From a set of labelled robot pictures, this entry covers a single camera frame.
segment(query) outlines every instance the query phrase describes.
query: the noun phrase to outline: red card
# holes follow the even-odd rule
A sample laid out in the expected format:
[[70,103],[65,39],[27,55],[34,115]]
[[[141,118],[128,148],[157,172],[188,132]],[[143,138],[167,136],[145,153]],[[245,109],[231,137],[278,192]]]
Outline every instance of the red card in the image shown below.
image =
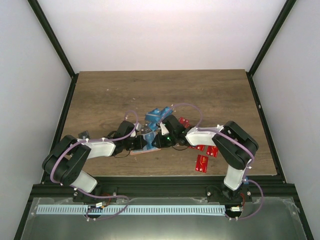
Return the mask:
[[185,128],[190,127],[189,120],[183,118],[182,116],[179,118],[179,123],[181,123]]
[[208,146],[206,154],[216,158],[218,155],[218,148],[216,146]]
[[195,149],[203,151],[205,149],[205,145],[198,145],[198,146],[195,147]]
[[206,173],[209,157],[198,155],[195,165],[195,170],[198,172]]

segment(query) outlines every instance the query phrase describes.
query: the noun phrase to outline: black robot arm segment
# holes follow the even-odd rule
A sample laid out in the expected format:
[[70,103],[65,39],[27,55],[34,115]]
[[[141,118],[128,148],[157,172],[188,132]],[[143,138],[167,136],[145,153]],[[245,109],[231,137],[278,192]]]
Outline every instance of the black robot arm segment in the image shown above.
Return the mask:
[[[117,131],[111,132],[113,134],[113,137],[111,137],[111,134],[107,136],[107,138],[110,139],[118,139],[126,136],[129,134],[133,129],[135,125],[129,121],[123,121],[120,126],[118,127]],[[115,144],[114,152],[112,153],[112,156],[115,156],[119,153],[121,153],[124,149],[127,151],[132,150],[139,150],[143,149],[145,145],[147,145],[147,141],[144,140],[142,135],[137,136],[137,132],[135,131],[134,134],[131,136],[120,140],[113,142]]]
[[186,140],[187,132],[191,129],[190,127],[185,128],[174,115],[169,115],[163,119],[163,126],[167,134],[158,133],[153,142],[152,146],[161,149],[169,148],[176,144],[180,146],[190,146],[189,142]]
[[[223,129],[220,132],[239,142],[252,155],[256,154],[259,148],[258,143],[234,121],[228,121],[223,125]],[[212,140],[231,167],[237,170],[244,170],[246,168],[247,163],[251,159],[247,152],[221,135],[214,135]]]
[[[73,136],[66,135],[43,161],[42,168],[45,170],[45,172],[51,174],[51,171],[61,154],[67,150],[71,144],[75,144],[77,141],[78,140]],[[63,157],[54,172],[54,180],[66,186],[71,185],[79,176],[90,151],[90,147],[79,144],[73,148],[72,151],[68,152],[67,155],[72,156],[69,160]]]

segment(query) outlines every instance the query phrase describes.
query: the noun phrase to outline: white wall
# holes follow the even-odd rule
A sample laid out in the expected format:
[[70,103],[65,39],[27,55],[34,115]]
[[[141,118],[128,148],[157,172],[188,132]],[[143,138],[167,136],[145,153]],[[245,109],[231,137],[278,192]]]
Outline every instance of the white wall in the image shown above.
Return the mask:
[[297,1],[254,75],[289,183],[320,239],[320,8]]
[[40,182],[70,77],[27,1],[0,4],[0,239]]
[[246,69],[285,0],[39,0],[75,71]]

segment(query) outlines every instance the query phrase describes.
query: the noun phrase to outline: black wire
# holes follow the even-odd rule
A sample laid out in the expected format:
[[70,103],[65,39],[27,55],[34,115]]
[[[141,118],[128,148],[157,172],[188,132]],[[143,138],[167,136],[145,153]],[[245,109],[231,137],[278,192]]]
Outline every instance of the black wire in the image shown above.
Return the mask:
[[175,148],[174,146],[172,146],[172,148],[173,148],[174,150],[177,150],[177,151],[183,151],[183,150],[186,150],[186,149],[188,149],[188,147],[186,147],[186,148],[183,148],[183,149],[177,149],[177,148]]
[[125,157],[128,157],[128,156],[129,156],[130,152],[131,152],[131,150],[130,150],[130,151],[128,152],[128,154],[125,155],[125,156],[114,156],[114,157],[115,157],[116,159],[125,158]]

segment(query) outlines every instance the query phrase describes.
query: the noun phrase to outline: wooden table surface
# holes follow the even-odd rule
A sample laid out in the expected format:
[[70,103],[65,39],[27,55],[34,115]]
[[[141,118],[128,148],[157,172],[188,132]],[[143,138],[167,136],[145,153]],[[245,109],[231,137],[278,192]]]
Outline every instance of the wooden table surface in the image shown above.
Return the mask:
[[[81,72],[75,87],[62,136],[78,137],[88,131],[98,139],[117,130],[125,111],[134,110],[139,122],[155,108],[178,103],[198,106],[203,113],[200,127],[238,123],[259,144],[250,175],[275,175],[266,136],[243,69],[233,70],[159,70]],[[174,115],[195,125],[199,113],[191,107],[177,107]],[[130,116],[128,121],[135,122]],[[177,151],[164,148],[156,152],[124,158],[97,157],[83,168],[94,176],[191,176],[225,175],[228,164],[218,153],[209,157],[207,172],[195,171],[195,149]]]

